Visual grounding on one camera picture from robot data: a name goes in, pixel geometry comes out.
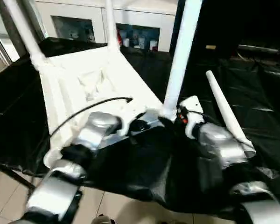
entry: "white cabinet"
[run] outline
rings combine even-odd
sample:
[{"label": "white cabinet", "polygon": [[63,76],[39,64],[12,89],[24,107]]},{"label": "white cabinet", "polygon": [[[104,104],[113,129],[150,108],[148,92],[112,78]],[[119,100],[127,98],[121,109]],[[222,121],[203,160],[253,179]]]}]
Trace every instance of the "white cabinet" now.
[{"label": "white cabinet", "polygon": [[[107,42],[105,0],[36,2],[49,36]],[[149,49],[150,41],[153,40],[157,43],[158,51],[168,52],[177,2],[178,0],[113,0],[117,28],[127,30],[128,39],[131,39],[130,46],[137,45],[133,40],[139,33],[145,40],[146,49]]]},{"label": "white cabinet", "polygon": [[96,43],[106,43],[101,8],[47,2],[36,5],[50,37],[83,40],[93,32]]}]

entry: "black tarp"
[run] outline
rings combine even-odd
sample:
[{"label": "black tarp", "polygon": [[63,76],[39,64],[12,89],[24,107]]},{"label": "black tarp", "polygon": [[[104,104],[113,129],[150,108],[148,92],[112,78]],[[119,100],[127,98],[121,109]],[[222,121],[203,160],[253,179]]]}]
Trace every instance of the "black tarp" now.
[{"label": "black tarp", "polygon": [[[47,39],[46,56],[97,45]],[[122,49],[156,96],[163,101],[172,58],[167,53]],[[246,175],[265,181],[280,199],[280,68],[238,60],[190,62],[181,100],[197,95],[204,112],[224,125],[205,72],[212,70],[257,156]],[[0,164],[33,173],[37,146],[48,135],[38,73],[23,57],[0,74]],[[196,142],[176,135],[174,127],[157,127],[102,149],[91,164],[87,186],[123,194],[188,213],[218,214],[232,205],[224,186],[203,191],[210,175],[202,170]],[[46,172],[42,167],[36,175]]]}]

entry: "black cable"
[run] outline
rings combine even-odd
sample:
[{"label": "black cable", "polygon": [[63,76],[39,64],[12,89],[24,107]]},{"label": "black cable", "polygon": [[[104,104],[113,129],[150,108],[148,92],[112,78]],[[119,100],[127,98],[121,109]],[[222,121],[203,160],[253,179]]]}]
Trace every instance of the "black cable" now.
[{"label": "black cable", "polygon": [[200,115],[203,116],[204,118],[207,118],[208,120],[210,120],[212,123],[214,123],[214,124],[220,124],[219,121],[217,121],[216,119],[214,119],[213,117],[211,117],[210,115],[207,115],[207,114],[205,114],[205,113],[198,112],[198,111],[189,111],[189,110],[187,110],[187,112],[189,112],[189,113],[200,114]]},{"label": "black cable", "polygon": [[87,106],[81,110],[79,110],[78,112],[72,114],[71,116],[69,116],[64,122],[62,122],[53,132],[52,134],[50,134],[47,138],[44,139],[44,141],[42,141],[42,143],[40,145],[42,145],[42,147],[40,148],[40,150],[38,151],[38,154],[36,156],[36,161],[35,161],[35,169],[32,169],[33,170],[33,174],[32,174],[32,177],[31,177],[31,183],[34,182],[34,179],[35,179],[35,176],[36,176],[36,172],[39,168],[39,165],[40,165],[40,161],[42,160],[42,154],[45,152],[45,150],[47,149],[47,146],[49,144],[49,140],[52,138],[53,135],[55,135],[59,129],[65,125],[67,122],[69,122],[71,119],[73,119],[75,116],[79,115],[80,113],[84,112],[84,111],[87,111],[97,105],[100,105],[100,104],[104,104],[104,103],[107,103],[107,102],[110,102],[110,101],[114,101],[114,100],[120,100],[120,99],[125,99],[127,102],[130,102],[132,101],[132,98],[129,98],[129,97],[114,97],[114,98],[110,98],[110,99],[105,99],[105,100],[102,100],[100,102],[97,102],[95,104],[92,104],[90,106]]}]

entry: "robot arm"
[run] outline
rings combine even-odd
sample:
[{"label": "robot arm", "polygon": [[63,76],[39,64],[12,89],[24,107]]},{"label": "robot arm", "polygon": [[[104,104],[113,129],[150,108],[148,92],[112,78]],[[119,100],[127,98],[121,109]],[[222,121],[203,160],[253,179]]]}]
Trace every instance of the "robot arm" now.
[{"label": "robot arm", "polygon": [[91,113],[72,144],[62,149],[62,158],[55,162],[28,199],[23,217],[12,223],[72,223],[82,198],[80,187],[100,143],[104,137],[128,127],[142,112],[142,109],[134,109],[128,120],[103,112]]},{"label": "robot arm", "polygon": [[203,172],[208,172],[208,175],[203,174],[208,178],[207,185],[217,187],[224,182],[230,187],[229,194],[240,211],[238,223],[280,224],[280,203],[277,198],[265,183],[246,176],[245,169],[249,167],[246,147],[226,128],[204,121],[196,96],[186,99],[180,106],[178,117],[186,124],[186,136],[201,145],[200,153],[205,160],[198,162],[198,165],[203,167]]}]

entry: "white plastic chair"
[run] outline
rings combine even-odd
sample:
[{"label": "white plastic chair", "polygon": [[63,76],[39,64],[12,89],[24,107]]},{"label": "white plastic chair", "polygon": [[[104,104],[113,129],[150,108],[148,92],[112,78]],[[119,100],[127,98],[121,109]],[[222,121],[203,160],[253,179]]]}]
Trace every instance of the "white plastic chair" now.
[{"label": "white plastic chair", "polygon": [[[113,97],[131,97],[157,114],[162,103],[149,89],[119,50],[111,0],[106,0],[108,46],[46,58],[39,49],[15,0],[4,0],[18,31],[39,71],[49,132],[70,115],[98,101]],[[50,167],[61,157],[60,150],[69,144],[93,111],[119,114],[126,101],[112,101],[94,107],[65,124],[51,140],[44,157]]]}]

